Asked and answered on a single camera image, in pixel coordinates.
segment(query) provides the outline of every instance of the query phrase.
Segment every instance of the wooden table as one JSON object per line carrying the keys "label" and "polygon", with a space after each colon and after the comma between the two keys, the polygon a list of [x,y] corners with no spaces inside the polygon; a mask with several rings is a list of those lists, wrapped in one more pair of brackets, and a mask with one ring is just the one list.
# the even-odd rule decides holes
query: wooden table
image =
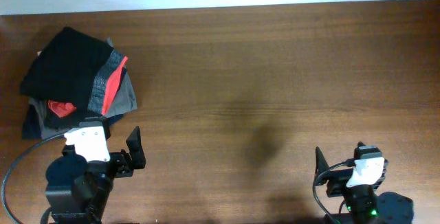
{"label": "wooden table", "polygon": [[[111,129],[125,148],[139,125],[146,170],[115,180],[105,223],[262,223],[323,216],[311,193],[314,148],[329,164],[375,144],[390,161],[378,193],[440,219],[440,1],[379,1],[0,18],[1,175],[21,140],[19,83],[64,26],[129,57],[139,109]],[[24,223],[48,207],[45,170],[63,140],[12,173]],[[319,195],[331,212],[341,198]],[[4,210],[0,221],[9,223]]]}

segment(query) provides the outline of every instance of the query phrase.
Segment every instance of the red fabric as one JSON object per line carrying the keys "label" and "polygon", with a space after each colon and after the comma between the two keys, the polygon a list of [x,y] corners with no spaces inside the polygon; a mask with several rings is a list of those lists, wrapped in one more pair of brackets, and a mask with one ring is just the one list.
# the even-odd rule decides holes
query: red fabric
{"label": "red fabric", "polygon": [[72,103],[61,103],[49,100],[47,105],[58,117],[65,117],[76,110],[76,107]]}
{"label": "red fabric", "polygon": [[116,92],[118,92],[119,82],[121,80],[122,68],[129,58],[126,56],[122,59],[119,67],[110,75],[109,80],[107,81],[107,86],[105,87],[105,95],[104,95],[104,104],[102,106],[102,115],[105,115],[109,110],[113,99],[116,96]]}

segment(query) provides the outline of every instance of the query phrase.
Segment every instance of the folded clothes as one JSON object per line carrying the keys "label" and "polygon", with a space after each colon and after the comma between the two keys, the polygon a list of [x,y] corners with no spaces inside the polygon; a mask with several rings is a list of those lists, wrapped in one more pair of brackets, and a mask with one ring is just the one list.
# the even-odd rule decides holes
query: folded clothes
{"label": "folded clothes", "polygon": [[[66,133],[70,130],[70,128],[49,128],[44,126],[45,101],[30,98],[29,103],[29,109],[21,131],[22,139],[46,139],[53,135]],[[109,117],[109,125],[115,124],[121,120],[123,116],[124,114],[119,114]]]}
{"label": "folded clothes", "polygon": [[104,115],[116,96],[126,61],[105,42],[65,27],[32,63],[20,92]]}
{"label": "folded clothes", "polygon": [[[122,69],[122,77],[125,76],[127,69]],[[120,79],[118,84],[118,91],[121,87],[123,78]],[[44,122],[45,125],[51,128],[67,128],[79,124],[87,117],[100,117],[101,114],[97,114],[94,111],[77,110],[71,103],[60,103],[53,100],[47,102],[47,117]]]}
{"label": "folded clothes", "polygon": [[[23,123],[23,132],[22,137],[23,139],[38,139],[38,138],[48,138],[52,135],[56,135],[59,133],[64,133],[68,131],[71,127],[75,126],[67,126],[64,128],[51,128],[44,125],[45,119],[47,117],[47,100],[37,100],[34,98],[29,99],[30,106],[34,107],[36,114],[38,115],[38,120],[33,122],[24,122]],[[128,113],[130,111],[134,111],[138,109],[138,104],[136,102],[135,93],[133,90],[133,86],[131,84],[131,80],[129,77],[129,74],[126,73],[124,75],[124,78],[120,84],[120,90],[116,94],[116,97],[105,115],[109,118],[109,124],[112,123],[113,118],[118,116],[117,118],[122,118],[122,115],[125,113]],[[41,131],[41,137],[29,137],[29,135],[25,135],[28,133],[32,133],[36,130],[36,128],[39,128]]]}

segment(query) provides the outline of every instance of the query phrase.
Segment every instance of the white bracket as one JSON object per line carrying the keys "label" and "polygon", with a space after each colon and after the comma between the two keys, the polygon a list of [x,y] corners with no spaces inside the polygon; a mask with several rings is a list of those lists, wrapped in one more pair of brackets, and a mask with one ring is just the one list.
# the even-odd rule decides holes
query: white bracket
{"label": "white bracket", "polygon": [[74,145],[75,153],[83,156],[87,162],[110,160],[109,149],[102,126],[73,128],[64,134],[66,145]]}
{"label": "white bracket", "polygon": [[363,184],[372,185],[382,176],[385,159],[376,157],[370,159],[356,159],[356,167],[353,169],[351,178],[346,183],[348,188]]}

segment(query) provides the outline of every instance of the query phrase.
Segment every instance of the black cable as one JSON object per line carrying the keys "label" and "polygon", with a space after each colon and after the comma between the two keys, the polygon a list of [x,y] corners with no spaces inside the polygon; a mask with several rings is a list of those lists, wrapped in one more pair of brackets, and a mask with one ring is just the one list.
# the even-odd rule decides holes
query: black cable
{"label": "black cable", "polygon": [[8,207],[8,203],[6,202],[6,195],[5,195],[5,188],[6,188],[6,182],[8,181],[8,178],[12,172],[12,170],[14,170],[14,168],[17,166],[17,164],[29,153],[31,153],[34,149],[38,148],[39,146],[47,143],[50,140],[62,137],[64,135],[64,133],[61,134],[57,134],[57,135],[53,135],[51,137],[48,137],[46,139],[44,139],[43,141],[31,146],[30,148],[26,149],[24,152],[21,153],[21,155],[19,155],[14,162],[12,162],[11,166],[9,167],[8,171],[5,174],[5,178],[3,179],[3,183],[1,184],[1,201],[3,203],[3,207],[6,210],[6,214],[8,214],[8,216],[16,223],[16,224],[22,224],[22,222],[20,222],[20,220],[15,217],[15,215],[12,213],[11,209]]}
{"label": "black cable", "polygon": [[316,186],[318,185],[319,182],[321,182],[322,178],[323,178],[328,172],[330,172],[331,170],[336,169],[336,168],[338,168],[338,167],[346,166],[346,165],[347,165],[347,161],[344,161],[344,162],[338,163],[338,164],[336,164],[336,165],[334,165],[334,166],[330,166],[329,169],[325,170],[324,172],[321,172],[321,173],[315,178],[315,180],[313,181],[313,187],[312,187],[312,190],[313,190],[313,197],[315,198],[316,203],[321,207],[322,210],[324,210],[324,212],[329,216],[329,219],[330,219],[334,224],[338,224],[339,222],[338,222],[337,220],[335,220],[335,219],[332,217],[332,215],[330,214],[330,212],[324,207],[324,205],[323,205],[323,204],[321,203],[321,201],[319,200],[318,195],[316,194]]}
{"label": "black cable", "polygon": [[41,216],[40,224],[48,224],[49,223],[49,215],[52,211],[52,207],[49,207],[44,211],[43,215]]}
{"label": "black cable", "polygon": [[341,222],[341,212],[342,212],[342,207],[344,207],[344,204],[345,204],[345,200],[343,200],[343,201],[341,202],[341,205],[339,205],[339,211],[338,211],[338,219],[339,219],[339,222]]}

